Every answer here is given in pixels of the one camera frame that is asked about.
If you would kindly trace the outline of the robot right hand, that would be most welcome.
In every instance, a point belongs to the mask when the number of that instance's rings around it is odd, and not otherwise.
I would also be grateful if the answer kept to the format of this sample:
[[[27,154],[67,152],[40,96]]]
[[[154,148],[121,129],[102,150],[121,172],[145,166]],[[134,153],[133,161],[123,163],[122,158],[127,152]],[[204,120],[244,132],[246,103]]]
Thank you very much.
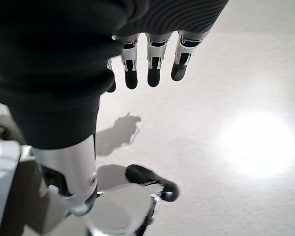
[[[225,0],[0,0],[0,103],[71,213],[96,198],[100,95],[109,59],[137,33],[202,38]]]

